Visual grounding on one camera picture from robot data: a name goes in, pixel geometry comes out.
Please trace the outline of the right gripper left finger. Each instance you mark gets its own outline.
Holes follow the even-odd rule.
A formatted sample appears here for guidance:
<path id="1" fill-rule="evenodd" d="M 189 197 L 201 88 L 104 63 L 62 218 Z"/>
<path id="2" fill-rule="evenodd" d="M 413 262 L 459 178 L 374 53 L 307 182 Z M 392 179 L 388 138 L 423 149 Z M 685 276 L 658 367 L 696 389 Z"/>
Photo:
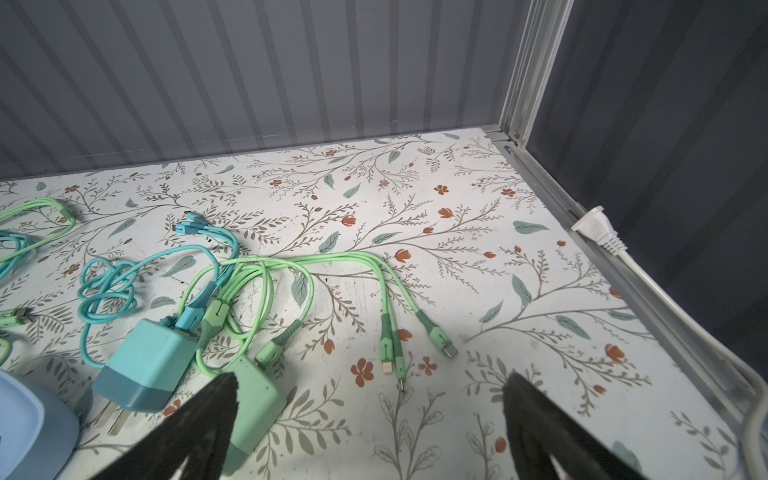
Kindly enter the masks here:
<path id="1" fill-rule="evenodd" d="M 234 374 L 217 376 L 97 479 L 218 479 L 238 411 Z"/>

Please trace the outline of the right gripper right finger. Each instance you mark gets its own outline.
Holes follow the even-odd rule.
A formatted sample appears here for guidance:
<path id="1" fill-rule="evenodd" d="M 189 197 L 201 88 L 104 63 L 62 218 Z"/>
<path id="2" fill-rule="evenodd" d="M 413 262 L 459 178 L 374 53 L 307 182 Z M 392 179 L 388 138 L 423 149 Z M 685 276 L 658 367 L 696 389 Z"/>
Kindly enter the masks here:
<path id="1" fill-rule="evenodd" d="M 509 449 L 520 479 L 556 479 L 559 464 L 571 479 L 641 479 L 524 376 L 503 387 Z"/>

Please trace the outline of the green charger plug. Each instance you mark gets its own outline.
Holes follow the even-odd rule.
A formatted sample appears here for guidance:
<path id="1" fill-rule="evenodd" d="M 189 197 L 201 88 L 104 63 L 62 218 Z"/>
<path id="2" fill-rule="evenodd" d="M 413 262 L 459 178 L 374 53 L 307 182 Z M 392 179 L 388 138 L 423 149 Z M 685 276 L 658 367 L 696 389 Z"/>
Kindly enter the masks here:
<path id="1" fill-rule="evenodd" d="M 232 476 L 239 470 L 287 405 L 287 398 L 252 360 L 241 356 L 227 365 L 224 373 L 233 373 L 238 382 L 238 409 L 222 474 Z"/>

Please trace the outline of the blue power strip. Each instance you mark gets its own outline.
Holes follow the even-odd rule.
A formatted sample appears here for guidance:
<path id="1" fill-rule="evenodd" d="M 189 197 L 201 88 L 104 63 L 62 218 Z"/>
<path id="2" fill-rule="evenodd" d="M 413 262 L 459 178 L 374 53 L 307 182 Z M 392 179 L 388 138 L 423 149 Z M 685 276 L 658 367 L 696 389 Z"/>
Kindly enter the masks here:
<path id="1" fill-rule="evenodd" d="M 57 396 L 1 373 L 1 477 L 54 479 L 73 453 L 79 420 Z"/>

